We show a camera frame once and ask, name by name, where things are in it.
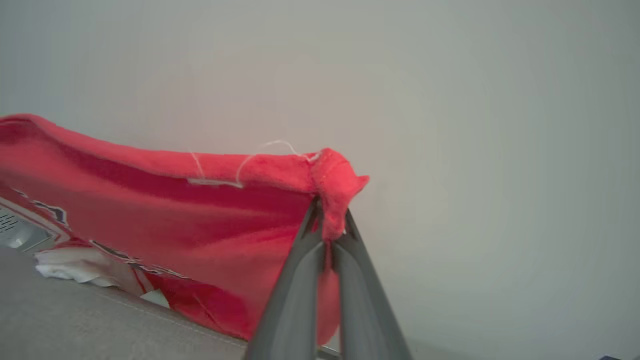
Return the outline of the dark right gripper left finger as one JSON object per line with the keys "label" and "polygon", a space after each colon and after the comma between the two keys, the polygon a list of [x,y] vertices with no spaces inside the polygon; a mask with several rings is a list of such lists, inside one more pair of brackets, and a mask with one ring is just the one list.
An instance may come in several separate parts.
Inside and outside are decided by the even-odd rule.
{"label": "dark right gripper left finger", "polygon": [[245,360],[315,360],[320,276],[327,266],[322,201],[315,197],[279,272]]}

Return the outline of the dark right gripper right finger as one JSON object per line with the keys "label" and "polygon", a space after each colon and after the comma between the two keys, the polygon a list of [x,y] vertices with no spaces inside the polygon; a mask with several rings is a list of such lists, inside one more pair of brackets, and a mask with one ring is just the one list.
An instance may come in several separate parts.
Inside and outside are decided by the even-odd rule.
{"label": "dark right gripper right finger", "polygon": [[413,359],[350,210],[344,233],[330,247],[339,278],[341,358]]}

